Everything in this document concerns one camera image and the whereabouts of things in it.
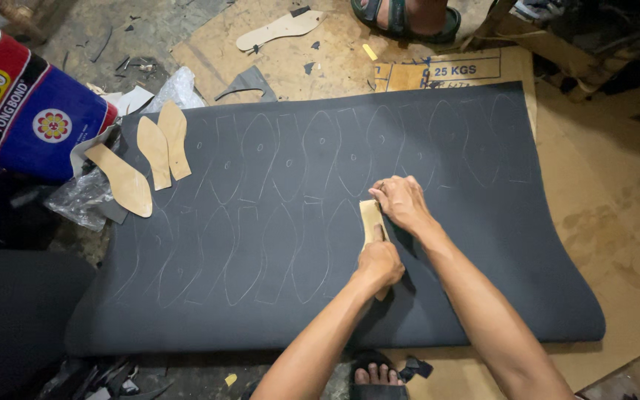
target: beige insole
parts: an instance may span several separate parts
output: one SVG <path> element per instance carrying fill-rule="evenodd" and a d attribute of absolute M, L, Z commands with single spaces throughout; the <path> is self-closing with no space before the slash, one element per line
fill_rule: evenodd
<path fill-rule="evenodd" d="M 152 215 L 152 194 L 142 174 L 102 143 L 86 150 L 85 155 L 107 176 L 115 201 L 139 216 Z"/>
<path fill-rule="evenodd" d="M 142 117 L 137 124 L 137 146 L 149 161 L 154 178 L 154 190 L 172 186 L 169 177 L 167 138 L 149 118 Z"/>
<path fill-rule="evenodd" d="M 304 35 L 317 28 L 325 20 L 325 15 L 322 11 L 306 11 L 295 18 L 286 14 L 266 26 L 239 36 L 236 47 L 246 51 L 253 49 L 253 45 L 260 46 L 276 38 Z"/>
<path fill-rule="evenodd" d="M 389 241 L 387 228 L 384 226 L 384 218 L 382 218 L 382 212 L 379 210 L 379 203 L 376 200 L 360 201 L 360 214 L 362 214 L 362 223 L 364 224 L 365 229 L 364 246 L 367 246 L 367 243 L 374 241 L 374 226 L 378 223 L 382 226 L 384 240 Z M 387 286 L 380 290 L 379 293 L 375 295 L 376 299 L 379 301 L 384 300 L 384 297 L 387 296 L 390 288 L 391 287 Z"/>
<path fill-rule="evenodd" d="M 179 180 L 191 175 L 189 163 L 184 152 L 184 139 L 186 138 L 186 117 L 182 110 L 174 104 L 173 100 L 168 100 L 162 106 L 159 113 L 157 126 L 162 130 L 167 138 L 167 148 L 169 149 L 169 168 L 172 170 L 174 179 Z"/>

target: small yellow scrap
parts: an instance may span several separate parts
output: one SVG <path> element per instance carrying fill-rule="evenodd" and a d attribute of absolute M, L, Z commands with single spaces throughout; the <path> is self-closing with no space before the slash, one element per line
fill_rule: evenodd
<path fill-rule="evenodd" d="M 224 379 L 226 381 L 227 386 L 231 386 L 233 385 L 234 382 L 236 382 L 236 374 L 231 374 L 228 377 L 226 377 L 226 379 Z"/>
<path fill-rule="evenodd" d="M 374 51 L 372 51 L 372 48 L 369 47 L 369 44 L 367 43 L 363 44 L 362 49 L 365 49 L 365 51 L 367 52 L 367 55 L 369 56 L 370 59 L 372 59 L 372 61 L 377 59 L 377 55 L 374 53 Z"/>

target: hand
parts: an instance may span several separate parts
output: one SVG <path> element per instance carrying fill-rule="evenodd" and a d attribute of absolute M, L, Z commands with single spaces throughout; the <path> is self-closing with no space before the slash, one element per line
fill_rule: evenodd
<path fill-rule="evenodd" d="M 383 287 L 399 282 L 404 275 L 404 265 L 399 259 L 397 248 L 384 241 L 384 231 L 380 224 L 374 226 L 374 241 L 367 243 L 360 253 L 359 267 L 353 275 L 372 287 L 372 295 Z"/>
<path fill-rule="evenodd" d="M 377 181 L 369 193 L 382 205 L 384 214 L 414 237 L 419 238 L 427 229 L 440 227 L 426 207 L 424 191 L 411 175 L 406 178 L 395 175 Z"/>

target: glue can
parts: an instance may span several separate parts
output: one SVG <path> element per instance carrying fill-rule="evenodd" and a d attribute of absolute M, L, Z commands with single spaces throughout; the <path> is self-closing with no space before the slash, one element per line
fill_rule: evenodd
<path fill-rule="evenodd" d="M 66 181 L 73 147 L 116 116 L 114 105 L 0 31 L 0 168 Z"/>

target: black sandal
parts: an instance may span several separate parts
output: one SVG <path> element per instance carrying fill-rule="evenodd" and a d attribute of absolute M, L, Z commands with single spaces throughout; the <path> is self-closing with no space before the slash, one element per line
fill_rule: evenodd
<path fill-rule="evenodd" d="M 389 23 L 386 30 L 377 26 L 379 4 L 389 2 Z M 362 7 L 361 0 L 350 0 L 352 10 L 359 20 L 370 28 L 377 28 L 386 32 L 387 36 L 395 38 L 416 39 L 428 43 L 450 43 L 456 40 L 456 32 L 461 27 L 461 13 L 453 7 L 446 6 L 446 24 L 443 30 L 435 35 L 427 36 L 410 30 L 407 15 L 404 12 L 404 0 L 369 0 Z"/>
<path fill-rule="evenodd" d="M 369 364 L 377 364 L 377 368 L 380 365 L 387 364 L 389 370 L 394 369 L 397 372 L 397 379 L 399 377 L 399 371 L 394 368 L 392 362 L 384 356 L 384 354 L 378 351 L 362 351 L 355 354 L 355 361 L 350 368 L 350 400 L 409 400 L 409 394 L 407 387 L 392 386 L 392 385 L 358 385 L 355 384 L 355 371 L 360 368 L 369 371 Z"/>

